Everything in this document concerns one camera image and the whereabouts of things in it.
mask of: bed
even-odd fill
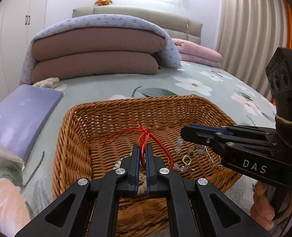
[[[92,14],[137,16],[166,29],[173,38],[200,44],[202,24],[173,14],[135,7],[77,8],[73,17]],[[80,103],[168,95],[200,95],[237,124],[275,127],[275,107],[227,72],[191,62],[181,68],[160,67],[156,74],[101,74],[63,80],[64,97],[42,129],[25,168],[0,158],[0,231],[12,237],[40,213],[52,198],[52,170],[58,132],[66,111]],[[252,184],[241,177],[226,194],[245,212],[252,205]],[[169,230],[152,237],[168,237]]]

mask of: orange stuffed animal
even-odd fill
[[[109,5],[110,3],[113,3],[111,0],[97,0],[94,4],[100,5]]]

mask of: beige curtain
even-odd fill
[[[286,47],[284,0],[223,0],[218,52],[222,68],[271,99],[265,73],[277,47]]]

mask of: silver rivet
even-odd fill
[[[167,175],[169,173],[169,169],[163,167],[163,168],[159,169],[159,172],[163,175]]]
[[[208,181],[205,178],[199,178],[198,184],[199,185],[207,185]]]
[[[78,180],[79,185],[86,185],[88,183],[88,180],[85,178],[81,178]]]
[[[123,175],[125,173],[125,169],[120,167],[117,170],[115,170],[115,172],[118,175]]]

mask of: floral bedsheet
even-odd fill
[[[59,128],[66,111],[77,104],[195,94],[215,103],[237,124],[275,127],[275,107],[249,86],[221,69],[190,62],[182,65],[181,69],[162,68],[156,75],[99,75],[63,81],[64,97],[42,129],[25,168],[21,170],[18,164],[0,158],[0,231],[13,237],[52,202],[52,170]],[[248,212],[252,204],[251,181],[241,178],[228,196]]]

